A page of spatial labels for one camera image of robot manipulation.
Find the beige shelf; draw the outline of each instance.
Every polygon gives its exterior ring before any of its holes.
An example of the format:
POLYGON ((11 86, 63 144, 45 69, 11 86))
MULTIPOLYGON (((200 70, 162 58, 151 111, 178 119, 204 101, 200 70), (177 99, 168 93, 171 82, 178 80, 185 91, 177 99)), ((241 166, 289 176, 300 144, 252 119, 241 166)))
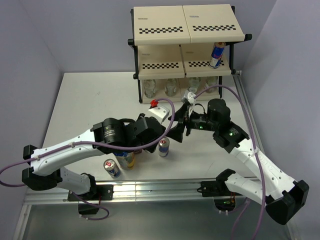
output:
POLYGON ((138 46, 138 79, 179 79, 185 76, 179 45, 138 46))
POLYGON ((181 45, 187 78, 231 75, 228 60, 222 55, 218 68, 209 66, 214 43, 190 43, 181 45))
POLYGON ((183 6, 191 43, 245 40, 230 4, 183 6))
POLYGON ((176 93, 174 96, 167 96, 165 93, 165 84, 166 80, 165 79, 156 79, 155 80, 155 96, 153 98, 147 98, 145 95, 145 89, 144 89, 144 81, 141 81, 142 85, 142 103, 143 104, 150 104, 150 102, 153 99, 158 99, 158 98, 168 98, 172 102, 181 102, 181 91, 180 91, 180 83, 177 81, 176 83, 176 93))
MULTIPOLYGON (((185 94, 185 91, 189 88, 189 81, 188 78, 181 78, 179 79, 180 91, 181 95, 185 94)), ((201 80, 200 87, 196 93, 199 93, 205 88, 205 81, 201 80)), ((203 100, 211 100, 211 99, 218 99, 220 98, 218 88, 216 88, 212 93, 204 92, 202 93, 196 100, 203 101, 203 100)))
POLYGON ((136 46, 190 43, 182 6, 139 6, 133 15, 136 46))

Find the checkered pattern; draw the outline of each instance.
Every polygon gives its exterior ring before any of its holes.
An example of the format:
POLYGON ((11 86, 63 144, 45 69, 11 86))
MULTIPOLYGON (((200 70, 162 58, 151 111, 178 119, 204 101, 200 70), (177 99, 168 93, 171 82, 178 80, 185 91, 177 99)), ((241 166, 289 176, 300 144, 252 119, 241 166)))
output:
POLYGON ((193 31, 230 31, 230 30, 237 30, 235 28, 235 25, 220 25, 220 26, 192 26, 193 27, 193 31))
POLYGON ((168 63, 143 63, 142 69, 175 69, 179 68, 178 62, 168 63))
MULTIPOLYGON (((209 66, 210 61, 188 61, 189 67, 206 67, 209 66)), ((224 61, 221 60, 219 66, 224 66, 224 61)))
POLYGON ((159 34, 183 32, 182 26, 162 27, 162 28, 139 28, 139 34, 159 34))

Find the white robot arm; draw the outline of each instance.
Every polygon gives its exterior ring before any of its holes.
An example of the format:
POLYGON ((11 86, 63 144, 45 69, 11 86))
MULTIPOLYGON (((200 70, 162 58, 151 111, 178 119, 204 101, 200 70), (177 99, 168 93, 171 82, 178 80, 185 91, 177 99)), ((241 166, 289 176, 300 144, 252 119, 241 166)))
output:
MULTIPOLYGON (((163 109, 169 111, 162 106, 153 108, 152 111, 156 111, 158 108, 162 113, 163 109)), ((115 153, 116 150, 81 144, 81 142, 103 142, 127 147, 144 145, 163 134, 165 128, 160 124, 162 120, 157 121, 155 118, 143 115, 139 116, 136 122, 132 121, 130 124, 124 125, 121 120, 107 118, 83 134, 55 146, 37 149, 29 145, 24 150, 23 157, 25 159, 37 158, 48 151, 58 150, 61 146, 70 145, 70 147, 32 161, 30 168, 22 172, 22 181, 33 190, 40 191, 59 187, 90 199, 90 196, 97 192, 95 178, 90 174, 80 175, 71 172, 64 166, 89 157, 115 153)), ((208 111, 204 114, 194 111, 189 113, 188 106, 184 104, 175 113, 174 120, 178 121, 178 124, 169 131, 167 137, 182 142, 185 128, 187 136, 191 133, 191 129, 212 131, 216 143, 239 159, 261 180, 252 141, 243 129, 230 121, 230 110, 222 99, 211 100, 208 103, 208 111)), ((153 145, 146 150, 154 152, 155 148, 156 145, 153 145)), ((286 224, 305 204, 309 186, 303 180, 297 182, 285 174, 259 149, 256 151, 264 173, 265 208, 276 222, 286 224)), ((261 182, 246 179, 230 169, 222 172, 212 185, 205 187, 201 184, 198 192, 202 193, 204 197, 225 196, 234 192, 262 204, 261 182)))

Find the table surface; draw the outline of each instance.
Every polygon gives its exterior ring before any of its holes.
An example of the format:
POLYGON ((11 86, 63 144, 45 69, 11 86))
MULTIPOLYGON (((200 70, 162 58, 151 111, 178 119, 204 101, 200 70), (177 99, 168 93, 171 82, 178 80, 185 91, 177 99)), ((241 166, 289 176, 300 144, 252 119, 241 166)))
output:
MULTIPOLYGON (((133 72, 65 73, 43 147, 71 139, 106 118, 134 119, 146 113, 149 105, 139 103, 137 81, 132 76, 133 72)), ((236 91, 232 76, 224 77, 223 84, 236 91)), ((237 99, 226 89, 222 96, 231 109, 231 120, 248 131, 237 99)), ((207 108, 208 101, 199 103, 207 108)), ((168 103, 161 104, 170 108, 168 103)), ((174 106, 178 110, 182 103, 175 102, 174 106)), ((168 120, 163 123, 166 127, 168 124, 168 120)), ((79 174, 92 174, 98 181, 110 181, 113 178, 103 168, 104 161, 109 158, 115 159, 113 154, 96 156, 67 168, 79 174)), ((122 170, 117 180, 215 178, 225 169, 233 169, 243 177, 254 177, 244 164, 216 144, 211 132, 192 130, 190 136, 183 136, 183 143, 170 141, 170 152, 165 158, 157 152, 137 154, 134 168, 122 170)))

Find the glass jar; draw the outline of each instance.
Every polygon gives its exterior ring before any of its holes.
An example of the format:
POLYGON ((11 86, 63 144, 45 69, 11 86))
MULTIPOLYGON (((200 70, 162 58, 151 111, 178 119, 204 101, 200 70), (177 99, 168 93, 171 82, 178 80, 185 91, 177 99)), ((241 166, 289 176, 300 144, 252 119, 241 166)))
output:
MULTIPOLYGON (((206 76, 206 77, 203 77, 205 83, 204 83, 204 88, 208 88, 210 86, 213 86, 213 85, 217 85, 218 84, 218 77, 217 76, 206 76)), ((206 93, 208 94, 211 94, 213 93, 214 91, 216 90, 216 87, 212 87, 210 89, 208 89, 207 91, 205 91, 206 93)))
POLYGON ((189 88, 188 88, 189 92, 196 94, 199 86, 200 86, 200 77, 189 77, 189 88))
POLYGON ((175 78, 169 78, 165 81, 164 92, 169 97, 176 95, 177 80, 175 78))
POLYGON ((148 79, 143 83, 144 94, 148 99, 152 99, 156 95, 156 80, 148 79))

